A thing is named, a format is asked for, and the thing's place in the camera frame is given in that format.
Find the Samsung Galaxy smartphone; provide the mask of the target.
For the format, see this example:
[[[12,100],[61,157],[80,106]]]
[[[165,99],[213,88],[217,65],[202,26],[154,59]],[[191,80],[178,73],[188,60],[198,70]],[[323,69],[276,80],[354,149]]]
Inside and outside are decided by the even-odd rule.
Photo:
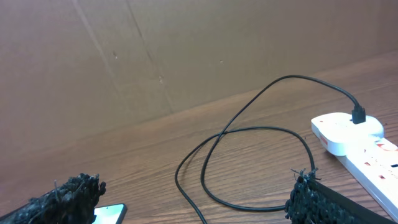
[[[97,207],[94,209],[96,218],[93,224],[122,224],[126,212],[124,203]]]

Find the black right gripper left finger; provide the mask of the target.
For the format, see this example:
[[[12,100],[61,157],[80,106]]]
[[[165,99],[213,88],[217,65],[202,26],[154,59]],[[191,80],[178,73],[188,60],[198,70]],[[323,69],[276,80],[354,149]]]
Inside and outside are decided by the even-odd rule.
[[[95,207],[106,192],[99,175],[81,173],[61,186],[1,217],[1,224],[92,224]]]

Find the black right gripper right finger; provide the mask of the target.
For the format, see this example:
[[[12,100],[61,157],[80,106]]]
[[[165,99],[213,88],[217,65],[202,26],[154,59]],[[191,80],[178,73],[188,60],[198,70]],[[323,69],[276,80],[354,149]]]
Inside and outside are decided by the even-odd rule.
[[[315,171],[295,171],[296,183],[285,203],[292,224],[395,224],[319,183]]]

